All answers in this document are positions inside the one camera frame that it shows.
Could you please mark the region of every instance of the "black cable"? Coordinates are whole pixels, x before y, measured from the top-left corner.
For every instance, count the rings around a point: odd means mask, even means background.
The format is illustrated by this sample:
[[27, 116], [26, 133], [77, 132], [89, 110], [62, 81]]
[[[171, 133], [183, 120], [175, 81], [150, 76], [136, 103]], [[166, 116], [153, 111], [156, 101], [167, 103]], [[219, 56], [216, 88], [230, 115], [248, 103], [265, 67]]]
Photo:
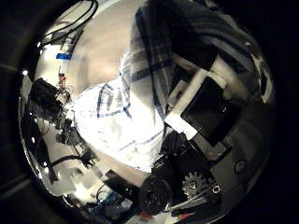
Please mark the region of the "black cable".
[[93, 4], [94, 4], [94, 2], [92, 1], [90, 7], [89, 7], [89, 8], [88, 8], [88, 9], [87, 9], [87, 10], [86, 10], [86, 11], [85, 11], [79, 18], [77, 18], [75, 21], [73, 21], [73, 22], [67, 24], [66, 26], [64, 26], [64, 27], [62, 27], [62, 28], [59, 28], [59, 29], [54, 30], [54, 31], [52, 31], [52, 32], [50, 32], [50, 33], [47, 33], [46, 35], [43, 35], [42, 37], [45, 38], [45, 37], [48, 36], [48, 35], [52, 35], [52, 34], [54, 34], [54, 33], [57, 33], [57, 32], [59, 32], [59, 31], [62, 31], [62, 30], [64, 30], [64, 29], [66, 29], [67, 27], [70, 27], [70, 26], [74, 25], [76, 22], [78, 22], [79, 20], [81, 20], [84, 16], [86, 16], [86, 15], [92, 10], [92, 8], [93, 8]]
[[70, 12], [68, 12], [65, 16], [62, 16], [61, 18], [58, 18], [57, 21], [61, 21], [62, 19], [64, 19], [65, 17], [67, 17], [69, 14], [71, 14], [72, 12], [74, 12], [77, 8], [79, 8], [79, 6], [82, 5], [84, 1], [82, 0], [75, 8], [73, 8]]
[[64, 37], [68, 36], [69, 34], [71, 34], [71, 33], [73, 33], [74, 31], [76, 31], [80, 26], [82, 26], [82, 25], [84, 25], [85, 23], [87, 23], [87, 22], [93, 17], [93, 15], [95, 14], [95, 12], [97, 11], [98, 6], [99, 6], [99, 4], [98, 4], [98, 2], [97, 2], [96, 0], [91, 0], [91, 1], [93, 1], [93, 2], [95, 3], [95, 8], [94, 8], [94, 10], [93, 10], [93, 13], [92, 13], [92, 14], [91, 14], [85, 21], [83, 21], [81, 24], [79, 24], [78, 26], [76, 26], [74, 29], [71, 29], [71, 30], [70, 30], [69, 32], [67, 32], [66, 34], [61, 35], [61, 36], [59, 36], [59, 37], [57, 37], [57, 38], [55, 38], [55, 39], [52, 39], [51, 41], [48, 41], [48, 42], [42, 44], [41, 46], [39, 46], [39, 49], [45, 47], [45, 46], [48, 45], [48, 44], [51, 44], [51, 43], [57, 41], [57, 40], [60, 40], [61, 38], [64, 38]]
[[62, 163], [63, 161], [69, 161], [69, 160], [79, 160], [79, 161], [82, 161], [82, 158], [80, 156], [64, 156], [64, 157], [61, 157], [60, 159], [58, 159], [57, 161], [54, 161], [54, 162], [51, 162], [50, 164], [47, 164], [47, 165], [42, 165], [44, 168], [46, 167], [53, 167], [55, 165], [58, 165], [59, 163]]
[[105, 184], [103, 184], [103, 185], [101, 186], [101, 188], [99, 188], [99, 190], [96, 191], [96, 195], [95, 195], [96, 201], [99, 201], [99, 195], [100, 195], [101, 192], [103, 192], [103, 191], [101, 191], [101, 189], [104, 187], [104, 185], [105, 185]]

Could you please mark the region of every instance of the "wire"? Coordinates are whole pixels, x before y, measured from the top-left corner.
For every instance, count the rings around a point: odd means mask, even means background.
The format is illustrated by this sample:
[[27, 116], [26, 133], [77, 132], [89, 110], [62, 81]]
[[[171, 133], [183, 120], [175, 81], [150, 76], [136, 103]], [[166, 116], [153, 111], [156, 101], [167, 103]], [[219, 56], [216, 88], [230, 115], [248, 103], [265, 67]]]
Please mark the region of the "wire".
[[81, 1], [79, 4], [77, 4], [76, 7], [74, 7], [70, 12], [68, 12], [65, 16], [62, 16], [61, 18], [58, 18], [57, 21], [61, 21], [62, 19], [64, 19], [65, 17], [67, 17], [69, 14], [71, 14], [72, 12], [74, 12], [77, 8], [79, 8], [79, 6], [81, 6], [83, 3], [83, 1]]
[[39, 49], [42, 49], [42, 48], [45, 47], [46, 45], [51, 44], [51, 43], [53, 43], [53, 42], [55, 42], [55, 41], [57, 41], [57, 40], [60, 40], [61, 38], [64, 38], [64, 37], [68, 36], [69, 34], [71, 34], [71, 33], [73, 33], [74, 31], [76, 31], [80, 26], [82, 26], [82, 25], [84, 25], [85, 23], [87, 23], [87, 22], [93, 17], [93, 15], [95, 14], [95, 12], [97, 11], [98, 6], [99, 6], [99, 4], [98, 4], [98, 2], [97, 2], [96, 0], [91, 0], [91, 1], [93, 1], [93, 2], [95, 3], [95, 8], [94, 8], [94, 10], [93, 10], [93, 13], [92, 13], [92, 14], [91, 14], [85, 21], [83, 21], [81, 24], [79, 24], [78, 26], [76, 26], [74, 29], [71, 29], [69, 32], [65, 33], [64, 35], [61, 35], [61, 36], [59, 36], [59, 37], [57, 37], [57, 38], [52, 39], [51, 41], [48, 41], [48, 42], [46, 42], [46, 43], [40, 45], [40, 46], [39, 46]]
[[82, 158], [80, 156], [64, 156], [64, 157], [61, 157], [60, 159], [58, 159], [57, 161], [53, 161], [51, 162], [50, 164], [47, 164], [47, 165], [44, 165], [42, 164], [42, 166], [45, 168], [45, 167], [53, 167], [55, 165], [58, 165], [59, 163], [62, 163], [63, 161], [69, 161], [69, 160], [79, 160], [79, 161], [82, 161]]
[[52, 35], [52, 34], [54, 34], [54, 33], [57, 33], [57, 32], [59, 32], [59, 31], [62, 31], [62, 30], [64, 30], [64, 29], [66, 29], [67, 27], [70, 27], [70, 26], [72, 26], [72, 25], [74, 25], [76, 22], [78, 22], [79, 20], [81, 20], [84, 16], [86, 16], [90, 11], [91, 11], [91, 9], [93, 8], [93, 1], [91, 2], [91, 5], [90, 5], [90, 7], [79, 17], [79, 18], [77, 18], [75, 21], [73, 21], [73, 22], [71, 22], [71, 23], [69, 23], [69, 24], [67, 24], [66, 26], [64, 26], [64, 27], [62, 27], [62, 28], [59, 28], [59, 29], [57, 29], [57, 30], [54, 30], [54, 31], [52, 31], [52, 32], [50, 32], [50, 33], [47, 33], [46, 35], [43, 35], [43, 38], [45, 38], [46, 36], [48, 36], [48, 35]]
[[96, 201], [99, 201], [99, 195], [100, 195], [101, 192], [103, 192], [103, 191], [101, 191], [101, 189], [102, 189], [104, 186], [105, 186], [105, 184], [103, 184], [103, 185], [101, 186], [101, 188], [99, 188], [99, 190], [96, 191], [96, 195], [95, 195]]

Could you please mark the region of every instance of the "plaid shirt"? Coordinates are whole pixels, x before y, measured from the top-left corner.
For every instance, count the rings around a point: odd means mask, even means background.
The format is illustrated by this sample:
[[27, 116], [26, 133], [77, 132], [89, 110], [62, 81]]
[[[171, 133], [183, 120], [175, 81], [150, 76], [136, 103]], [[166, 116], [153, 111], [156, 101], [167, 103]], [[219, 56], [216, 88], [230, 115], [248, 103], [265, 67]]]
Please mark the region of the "plaid shirt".
[[240, 80], [252, 99], [261, 96], [245, 44], [255, 45], [254, 40], [196, 3], [149, 0], [135, 14], [119, 77], [87, 89], [67, 106], [75, 111], [78, 131], [93, 148], [147, 172], [160, 157], [175, 67], [171, 36], [177, 31], [197, 35], [235, 58], [249, 71]]

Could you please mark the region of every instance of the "black gear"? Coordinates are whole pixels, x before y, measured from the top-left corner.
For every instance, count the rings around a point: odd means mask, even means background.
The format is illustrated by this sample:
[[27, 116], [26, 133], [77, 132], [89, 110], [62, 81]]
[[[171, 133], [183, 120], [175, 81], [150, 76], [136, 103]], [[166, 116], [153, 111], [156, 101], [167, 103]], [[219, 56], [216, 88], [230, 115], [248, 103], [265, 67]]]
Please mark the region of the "black gear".
[[195, 197], [197, 194], [201, 193], [202, 190], [208, 187], [206, 178], [197, 172], [185, 175], [185, 180], [182, 181], [182, 185], [182, 189], [188, 199]]

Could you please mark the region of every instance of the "screw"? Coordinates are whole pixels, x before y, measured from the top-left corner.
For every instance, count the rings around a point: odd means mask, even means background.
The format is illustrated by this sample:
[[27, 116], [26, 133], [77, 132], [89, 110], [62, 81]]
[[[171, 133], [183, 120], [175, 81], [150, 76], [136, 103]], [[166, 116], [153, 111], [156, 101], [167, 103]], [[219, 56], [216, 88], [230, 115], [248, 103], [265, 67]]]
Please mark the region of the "screw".
[[224, 113], [226, 111], [227, 107], [226, 105], [221, 105], [221, 112]]
[[214, 187], [213, 187], [213, 189], [212, 189], [212, 192], [214, 193], [214, 194], [217, 194], [217, 193], [219, 193], [221, 191], [221, 187], [219, 187], [219, 185], [215, 185]]
[[192, 181], [192, 182], [190, 182], [190, 183], [189, 183], [189, 187], [190, 187], [191, 189], [196, 189], [196, 187], [197, 187], [197, 183], [196, 183], [196, 181]]
[[235, 172], [239, 175], [246, 169], [247, 163], [242, 160], [235, 165]]

